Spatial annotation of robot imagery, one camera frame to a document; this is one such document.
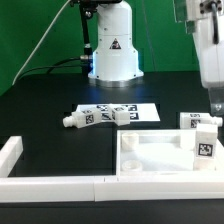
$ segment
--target black cable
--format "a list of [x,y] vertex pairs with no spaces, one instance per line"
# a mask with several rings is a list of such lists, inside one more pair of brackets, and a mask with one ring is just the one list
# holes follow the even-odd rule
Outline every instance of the black cable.
[[80,66],[87,66],[87,65],[85,65],[85,64],[81,65],[81,64],[80,64],[80,65],[45,66],[45,67],[32,68],[32,69],[30,69],[30,70],[27,70],[27,71],[21,73],[21,74],[18,76],[17,81],[20,80],[20,79],[21,79],[24,75],[26,75],[27,73],[32,72],[32,71],[37,71],[37,70],[42,70],[42,69],[50,69],[50,68],[53,68],[53,69],[55,69],[55,68],[74,68],[74,67],[80,67]]
[[59,66],[59,65],[68,63],[70,61],[78,61],[78,60],[81,60],[80,57],[68,58],[68,59],[64,59],[62,61],[59,61],[59,62],[55,63],[54,65],[52,65],[52,68],[48,69],[47,72],[46,72],[46,74],[50,74],[55,69],[56,66]]
[[218,27],[218,15],[217,15],[217,5],[215,2],[212,2],[211,4],[212,8],[212,18],[213,18],[213,26],[214,26],[214,38],[213,42],[214,44],[219,43],[219,27]]
[[[85,10],[83,3],[79,3],[79,11],[80,11],[80,17],[81,17],[81,23],[82,23],[82,31],[83,31],[83,39],[84,39],[84,54],[85,55],[92,55],[93,50],[90,44],[90,38],[89,38],[89,30],[88,30],[88,24],[87,19],[85,16]],[[88,73],[92,70],[91,66],[89,65],[86,68],[82,68],[82,74],[84,76],[88,76]]]

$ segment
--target black tabletop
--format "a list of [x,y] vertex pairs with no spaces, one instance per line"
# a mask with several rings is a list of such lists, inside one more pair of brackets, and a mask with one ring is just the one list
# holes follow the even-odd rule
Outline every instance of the black tabletop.
[[[65,128],[78,104],[155,103],[160,122]],[[0,146],[22,136],[10,177],[114,175],[119,129],[176,129],[180,112],[210,112],[198,72],[145,74],[125,88],[91,86],[80,74],[32,75],[0,97]],[[219,140],[223,143],[223,131]],[[224,200],[0,204],[2,223],[223,223]]]

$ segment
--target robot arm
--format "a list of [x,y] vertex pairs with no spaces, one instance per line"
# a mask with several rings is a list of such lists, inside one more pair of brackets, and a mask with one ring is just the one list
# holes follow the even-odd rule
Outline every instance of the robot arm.
[[211,112],[224,114],[223,0],[174,0],[177,22],[193,34],[201,82],[210,96]]
[[98,14],[98,47],[93,52],[89,82],[106,87],[125,87],[141,81],[138,51],[132,43],[132,9],[122,0],[72,0],[86,19]]

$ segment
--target white container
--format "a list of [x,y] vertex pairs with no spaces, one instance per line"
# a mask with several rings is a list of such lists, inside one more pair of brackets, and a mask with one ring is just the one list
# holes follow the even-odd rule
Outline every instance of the white container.
[[75,111],[72,116],[63,119],[65,127],[83,128],[89,125],[97,124],[102,121],[101,111],[97,108],[90,108],[84,111]]
[[211,117],[209,113],[180,113],[180,129],[195,129],[197,124],[223,125],[221,117]]
[[130,112],[127,107],[121,105],[108,105],[109,117],[113,120],[118,126],[130,124]]

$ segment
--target white paper sheet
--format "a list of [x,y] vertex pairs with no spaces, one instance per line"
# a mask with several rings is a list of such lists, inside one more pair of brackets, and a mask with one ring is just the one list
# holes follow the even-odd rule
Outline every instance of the white paper sheet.
[[[142,104],[115,104],[128,107],[130,111],[130,120],[131,122],[138,121],[160,121],[159,114],[157,112],[156,106],[154,103],[142,103]],[[107,104],[87,104],[87,105],[78,105],[76,111],[83,111],[89,108],[99,108],[102,113],[102,121],[111,122],[111,119],[108,115]]]

